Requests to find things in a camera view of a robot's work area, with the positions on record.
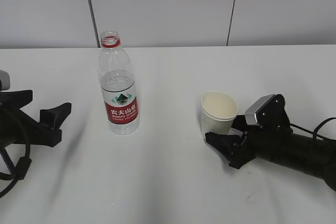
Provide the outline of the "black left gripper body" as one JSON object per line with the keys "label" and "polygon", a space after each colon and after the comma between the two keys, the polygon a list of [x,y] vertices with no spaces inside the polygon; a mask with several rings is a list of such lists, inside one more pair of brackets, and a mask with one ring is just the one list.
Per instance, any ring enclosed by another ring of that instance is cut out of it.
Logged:
{"label": "black left gripper body", "polygon": [[1,152],[11,144],[54,147],[61,142],[62,130],[52,130],[15,106],[1,105]]}

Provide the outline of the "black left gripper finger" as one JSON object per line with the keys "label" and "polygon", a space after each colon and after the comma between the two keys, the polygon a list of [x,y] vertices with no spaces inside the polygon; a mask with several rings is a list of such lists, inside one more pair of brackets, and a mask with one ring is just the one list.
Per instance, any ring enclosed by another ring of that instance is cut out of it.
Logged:
{"label": "black left gripper finger", "polygon": [[66,102],[60,106],[40,110],[39,122],[47,128],[57,130],[71,113],[71,103]]}
{"label": "black left gripper finger", "polygon": [[12,92],[1,91],[1,105],[26,106],[33,100],[32,90],[20,90]]}

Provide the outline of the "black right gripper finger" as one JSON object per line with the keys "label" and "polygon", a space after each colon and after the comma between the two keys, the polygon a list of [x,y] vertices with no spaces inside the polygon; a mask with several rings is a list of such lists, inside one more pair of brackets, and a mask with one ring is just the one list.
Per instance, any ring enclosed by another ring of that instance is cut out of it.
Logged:
{"label": "black right gripper finger", "polygon": [[213,132],[205,134],[206,143],[220,152],[228,161],[234,159],[236,145],[240,140],[239,135],[222,135]]}
{"label": "black right gripper finger", "polygon": [[248,132],[248,124],[244,115],[238,115],[231,126],[230,133],[234,135],[246,135]]}

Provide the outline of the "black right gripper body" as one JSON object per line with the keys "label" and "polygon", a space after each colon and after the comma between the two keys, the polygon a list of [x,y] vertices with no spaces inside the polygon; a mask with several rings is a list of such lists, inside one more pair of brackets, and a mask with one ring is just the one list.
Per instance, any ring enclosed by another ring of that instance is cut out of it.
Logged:
{"label": "black right gripper body", "polygon": [[272,160],[279,153],[283,138],[291,134],[290,127],[275,128],[253,126],[239,135],[229,135],[229,166],[240,169],[255,158]]}

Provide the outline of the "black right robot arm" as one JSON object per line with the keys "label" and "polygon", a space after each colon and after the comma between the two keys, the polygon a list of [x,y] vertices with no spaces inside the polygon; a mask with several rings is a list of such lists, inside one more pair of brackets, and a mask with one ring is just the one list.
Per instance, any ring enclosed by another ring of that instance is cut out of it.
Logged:
{"label": "black right robot arm", "polygon": [[240,169],[260,158],[322,179],[335,189],[335,140],[317,138],[326,123],[318,125],[312,137],[295,134],[286,123],[276,127],[244,125],[242,135],[208,132],[205,138],[232,168]]}

